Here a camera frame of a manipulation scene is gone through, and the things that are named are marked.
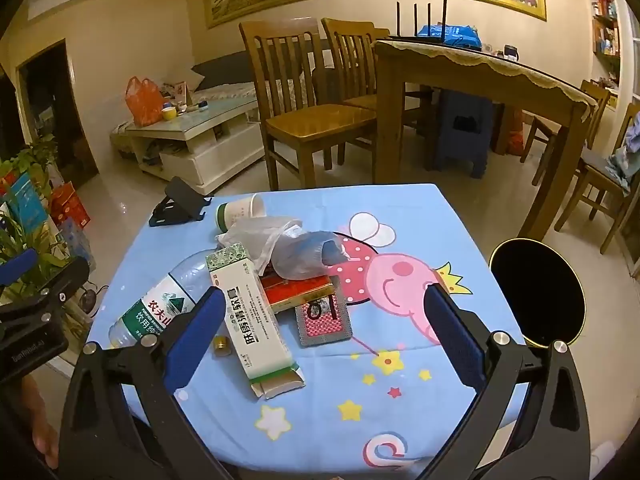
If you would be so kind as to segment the white coffee table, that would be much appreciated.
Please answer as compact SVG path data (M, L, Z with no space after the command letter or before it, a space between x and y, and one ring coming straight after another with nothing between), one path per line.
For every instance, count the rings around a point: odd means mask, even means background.
M209 101L168 122L124 130L139 168L169 181L178 177L207 195L264 156L257 100Z

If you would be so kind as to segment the red gift box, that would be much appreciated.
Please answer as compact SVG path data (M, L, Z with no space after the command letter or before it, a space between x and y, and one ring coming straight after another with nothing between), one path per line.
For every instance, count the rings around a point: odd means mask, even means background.
M72 219L81 229L85 229L90 222L88 212L72 182L65 182L53 190L50 196L50 216L58 228L68 219Z

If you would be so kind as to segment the dark sofa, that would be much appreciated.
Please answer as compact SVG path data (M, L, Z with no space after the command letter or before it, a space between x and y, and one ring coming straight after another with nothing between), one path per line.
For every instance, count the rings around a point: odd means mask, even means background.
M314 45L312 44L311 38L308 34L304 35L305 47L304 52L308 56L308 63L312 78L312 88L314 88L314 92L318 90L318 75L316 70L316 58L314 57ZM300 50L300 44L296 37L292 40L295 56L298 64L302 62L302 50ZM272 62L272 68L274 71L274 80L276 81L276 85L278 86L278 90L281 90L281 75L280 75L280 65L277 61L276 55L276 47L274 46L274 41L269 40L268 44L268 52ZM303 96L306 96L306 82L305 82L305 73L302 67L302 64L296 68L296 70L292 69L292 54L288 54L288 49L286 48L286 43L283 38L280 39L280 46L283 53L283 63L286 76L288 76L288 83L292 84L293 88L293 79L292 76L297 74L300 76L300 86L302 87ZM262 45L259 40L255 40L255 47L258 53L258 58L260 64L262 64L262 71L265 75L265 86L267 93L269 93L269 79L267 75L267 60L265 57L265 53L262 52ZM324 69L324 73L326 74L326 93L328 94L329 101L340 100L340 85L338 84L337 71L333 66L333 58L332 53L329 46L329 40L320 39L320 51L323 56L323 64L326 66ZM217 86L221 86L222 84L240 84L241 82L250 82L254 84L254 68L253 62L250 59L250 52L246 49L238 52L234 52L231 54L227 54L221 56L220 58L211 58L210 60L196 64L192 67L192 70L204 76L203 81L198 85L196 90L204 90L209 88L214 88Z

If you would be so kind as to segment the clear plastic water bottle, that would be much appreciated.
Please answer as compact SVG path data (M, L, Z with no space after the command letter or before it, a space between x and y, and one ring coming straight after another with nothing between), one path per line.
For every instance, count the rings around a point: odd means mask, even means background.
M212 286L206 258L214 252L185 258L136 301L108 330L111 346L130 347L146 335L158 336L177 315L190 312Z

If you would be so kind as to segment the clear plastic bag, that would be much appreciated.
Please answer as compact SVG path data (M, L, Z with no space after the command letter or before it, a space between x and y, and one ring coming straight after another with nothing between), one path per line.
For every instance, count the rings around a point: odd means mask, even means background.
M272 266L280 278L303 281L328 275L331 266L348 261L335 233L309 232L291 217L243 218L217 240L224 248L240 244L260 276Z

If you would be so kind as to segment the wooden chair with cushion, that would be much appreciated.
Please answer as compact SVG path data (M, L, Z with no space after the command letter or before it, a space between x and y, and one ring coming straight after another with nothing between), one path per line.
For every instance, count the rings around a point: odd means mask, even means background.
M614 151L622 144L624 130L637 113L639 113L639 104L630 103L627 106L625 118L614 145ZM613 219L613 224L600 247L601 255L605 254L614 234L622 226L634 194L639 188L639 171L634 176L634 180L632 180L630 192L626 193L619 184L606 174L605 165L607 159L607 157L602 157L589 148L582 150L582 156L580 156L577 167L578 180L574 192L554 226L555 231L559 232L579 202L584 202L591 206L590 220L594 218L598 211L602 211Z

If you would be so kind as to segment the orange plastic bag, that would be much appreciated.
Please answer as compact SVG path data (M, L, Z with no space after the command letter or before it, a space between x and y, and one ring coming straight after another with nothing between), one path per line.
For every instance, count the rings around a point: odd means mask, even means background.
M125 101L137 127L150 126L163 119L163 96L157 84L149 78L131 77L127 84Z

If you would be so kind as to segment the red gold cigarette box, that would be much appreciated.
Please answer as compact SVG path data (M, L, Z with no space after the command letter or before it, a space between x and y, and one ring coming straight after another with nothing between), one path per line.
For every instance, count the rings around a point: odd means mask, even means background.
M328 276L307 278L306 280L286 280L277 274L263 276L260 279L267 300L274 313L280 313L308 304L334 293L335 287Z

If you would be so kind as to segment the wooden dining table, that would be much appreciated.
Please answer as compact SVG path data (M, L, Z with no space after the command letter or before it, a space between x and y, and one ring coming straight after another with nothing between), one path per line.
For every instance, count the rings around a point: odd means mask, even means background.
M544 90L525 77L506 77L486 65L463 67L446 58L382 51L378 56L378 134L373 182L399 181L400 138L404 131L405 84L457 91L531 112L561 126L559 139L518 235L543 240L572 182L594 110L567 99L560 90Z

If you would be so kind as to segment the green white medicine box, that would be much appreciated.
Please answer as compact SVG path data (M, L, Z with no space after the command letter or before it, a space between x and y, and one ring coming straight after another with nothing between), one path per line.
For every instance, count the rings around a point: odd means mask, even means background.
M206 266L213 285L224 293L224 324L254 395L269 400L303 388L302 370L246 249L240 244L218 249L206 257Z

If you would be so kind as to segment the yellow cup on table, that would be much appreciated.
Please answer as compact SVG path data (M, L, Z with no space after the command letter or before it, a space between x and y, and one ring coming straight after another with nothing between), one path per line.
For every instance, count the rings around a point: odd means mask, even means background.
M165 122L169 122L170 120L175 119L178 116L178 110L175 105L167 102L163 104L162 107L162 117Z

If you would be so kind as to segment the black phone stand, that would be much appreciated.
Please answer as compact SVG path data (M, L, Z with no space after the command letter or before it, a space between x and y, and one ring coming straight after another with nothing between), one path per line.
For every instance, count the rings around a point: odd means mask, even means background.
M178 226L191 221L202 221L204 208L212 199L196 192L179 177L173 177L165 188L165 197L155 206L149 226Z

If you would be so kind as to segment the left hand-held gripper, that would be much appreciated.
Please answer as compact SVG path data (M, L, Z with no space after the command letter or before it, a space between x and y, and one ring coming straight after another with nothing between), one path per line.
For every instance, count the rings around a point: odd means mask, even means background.
M88 280L89 263L70 259L42 289L1 307L1 383L10 384L68 348L63 304Z

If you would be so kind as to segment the red checkered card pack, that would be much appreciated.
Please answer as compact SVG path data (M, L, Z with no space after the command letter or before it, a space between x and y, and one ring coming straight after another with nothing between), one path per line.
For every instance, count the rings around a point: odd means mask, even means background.
M334 344L352 338L346 300L340 280L332 276L334 293L295 308L300 345L303 348Z

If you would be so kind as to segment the wooden chair behind table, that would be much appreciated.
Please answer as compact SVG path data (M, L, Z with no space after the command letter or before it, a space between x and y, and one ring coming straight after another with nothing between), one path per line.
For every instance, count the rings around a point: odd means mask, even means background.
M329 41L340 103L378 114L378 61L373 45L390 39L390 31L372 22L337 18L322 18L321 24ZM405 97L418 100L419 105L404 111L404 126L426 138L434 124L433 90L421 86L418 91L406 91Z

